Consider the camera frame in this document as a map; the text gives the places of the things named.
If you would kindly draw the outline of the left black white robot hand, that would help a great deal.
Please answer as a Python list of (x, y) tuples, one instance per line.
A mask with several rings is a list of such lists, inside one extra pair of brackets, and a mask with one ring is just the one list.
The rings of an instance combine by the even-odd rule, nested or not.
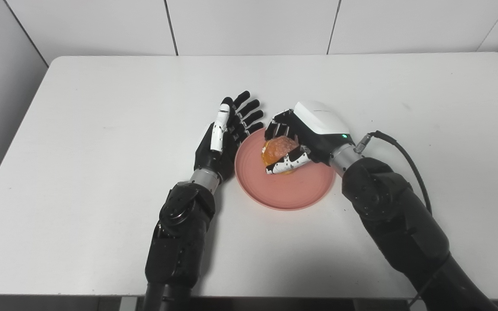
[(235, 99), (225, 97), (195, 152), (194, 169), (213, 171), (221, 182), (229, 179), (239, 147), (251, 134), (264, 128), (263, 117), (261, 103), (252, 99), (248, 90)]

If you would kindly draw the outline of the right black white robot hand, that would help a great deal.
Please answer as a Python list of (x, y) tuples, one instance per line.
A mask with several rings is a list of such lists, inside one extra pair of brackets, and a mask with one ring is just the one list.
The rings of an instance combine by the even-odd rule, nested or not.
[(269, 175), (293, 171), (310, 162), (331, 167), (340, 177), (360, 160), (348, 126), (328, 106), (318, 101), (300, 101), (293, 109), (273, 118), (265, 128), (265, 140), (288, 136), (298, 147), (268, 165)]

